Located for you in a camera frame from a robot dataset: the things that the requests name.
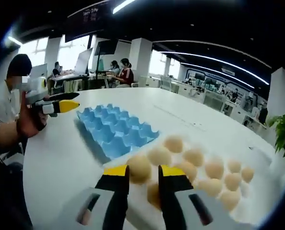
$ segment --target green leaf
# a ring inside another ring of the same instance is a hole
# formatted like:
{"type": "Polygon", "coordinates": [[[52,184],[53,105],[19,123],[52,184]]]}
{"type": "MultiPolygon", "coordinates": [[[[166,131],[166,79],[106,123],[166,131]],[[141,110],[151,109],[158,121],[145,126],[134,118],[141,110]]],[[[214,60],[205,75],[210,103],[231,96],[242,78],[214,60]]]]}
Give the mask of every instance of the green leaf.
{"type": "Polygon", "coordinates": [[[269,127],[272,127],[276,122],[278,122],[280,119],[282,119],[281,116],[274,116],[272,118],[270,118],[268,121],[267,121],[267,124],[269,127]]]}

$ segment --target cabinet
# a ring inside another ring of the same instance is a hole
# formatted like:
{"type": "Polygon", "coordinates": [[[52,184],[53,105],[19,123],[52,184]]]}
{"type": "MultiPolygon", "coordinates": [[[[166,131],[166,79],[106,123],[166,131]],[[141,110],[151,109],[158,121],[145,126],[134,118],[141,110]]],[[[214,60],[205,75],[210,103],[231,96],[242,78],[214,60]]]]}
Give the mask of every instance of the cabinet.
{"type": "Polygon", "coordinates": [[[146,87],[158,88],[160,87],[160,80],[147,78],[146,87]]]}

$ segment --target window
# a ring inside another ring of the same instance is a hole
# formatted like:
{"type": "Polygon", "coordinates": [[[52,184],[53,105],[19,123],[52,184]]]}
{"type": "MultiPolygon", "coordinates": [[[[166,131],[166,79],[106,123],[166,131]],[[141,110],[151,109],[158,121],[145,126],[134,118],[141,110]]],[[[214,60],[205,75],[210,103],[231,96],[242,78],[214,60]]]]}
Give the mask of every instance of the window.
{"type": "Polygon", "coordinates": [[[180,62],[171,59],[169,67],[169,75],[172,75],[174,78],[178,79],[179,71],[180,71],[180,62]]]}
{"type": "Polygon", "coordinates": [[[57,61],[63,70],[74,69],[79,54],[87,49],[88,39],[85,36],[65,43],[65,35],[62,36],[57,61]]]}
{"type": "Polygon", "coordinates": [[[149,73],[164,75],[167,56],[152,50],[149,73]]]}
{"type": "Polygon", "coordinates": [[[40,38],[23,44],[19,49],[19,54],[27,54],[31,59],[32,66],[39,66],[45,63],[48,37],[40,38]]]}

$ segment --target ceiling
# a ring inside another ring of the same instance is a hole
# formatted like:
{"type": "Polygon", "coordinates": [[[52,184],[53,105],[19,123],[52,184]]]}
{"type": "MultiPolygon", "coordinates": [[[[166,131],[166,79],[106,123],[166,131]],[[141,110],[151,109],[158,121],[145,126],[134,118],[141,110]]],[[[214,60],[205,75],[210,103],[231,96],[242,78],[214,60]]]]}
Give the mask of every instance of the ceiling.
{"type": "MultiPolygon", "coordinates": [[[[60,36],[66,31],[67,16],[96,2],[99,1],[78,0],[66,4],[43,0],[32,11],[24,9],[13,33],[22,42],[60,36]]],[[[123,0],[111,0],[109,4],[113,9],[121,2],[123,0]]],[[[285,1],[258,2],[136,0],[108,17],[97,34],[129,41],[143,37],[155,42],[156,50],[216,58],[270,82],[272,72],[279,67],[285,68],[285,1]]],[[[168,56],[217,71],[223,66],[220,62],[200,57],[168,56]]],[[[242,70],[233,67],[232,70],[237,78],[253,85],[255,92],[268,97],[269,86],[242,70]]]]}

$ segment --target computer screen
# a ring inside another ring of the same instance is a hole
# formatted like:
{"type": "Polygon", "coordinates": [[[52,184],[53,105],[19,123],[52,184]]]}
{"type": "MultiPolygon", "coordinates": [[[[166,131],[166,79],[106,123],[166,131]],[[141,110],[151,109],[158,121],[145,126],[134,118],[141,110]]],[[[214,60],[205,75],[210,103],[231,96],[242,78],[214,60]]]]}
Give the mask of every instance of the computer screen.
{"type": "Polygon", "coordinates": [[[95,50],[95,56],[115,54],[118,40],[107,40],[99,42],[95,50]]]}
{"type": "Polygon", "coordinates": [[[204,81],[205,76],[203,74],[196,73],[195,78],[204,81]]]}
{"type": "Polygon", "coordinates": [[[79,54],[74,68],[76,74],[85,74],[92,50],[90,48],[79,54]]]}
{"type": "Polygon", "coordinates": [[[211,78],[207,78],[205,80],[205,84],[216,85],[216,80],[211,79],[211,78]]]}
{"type": "Polygon", "coordinates": [[[48,70],[47,64],[43,64],[40,66],[34,66],[31,70],[31,73],[29,74],[29,76],[30,76],[30,78],[47,77],[47,75],[48,75],[47,70],[48,70]]]}

